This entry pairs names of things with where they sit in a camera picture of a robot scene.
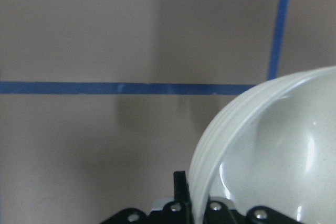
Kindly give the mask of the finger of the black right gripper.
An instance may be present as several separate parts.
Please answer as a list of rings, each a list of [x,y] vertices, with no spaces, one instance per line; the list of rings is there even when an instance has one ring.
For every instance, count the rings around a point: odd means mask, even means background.
[[[219,200],[209,200],[203,217],[207,224],[295,224],[300,223],[266,206],[252,207],[245,215]]]

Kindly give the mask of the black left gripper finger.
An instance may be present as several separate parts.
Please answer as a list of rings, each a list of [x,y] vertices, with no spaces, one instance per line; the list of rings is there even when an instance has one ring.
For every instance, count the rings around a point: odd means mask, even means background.
[[[112,215],[103,223],[194,223],[190,192],[184,171],[173,173],[174,198],[161,210],[148,215],[136,208],[126,208]]]

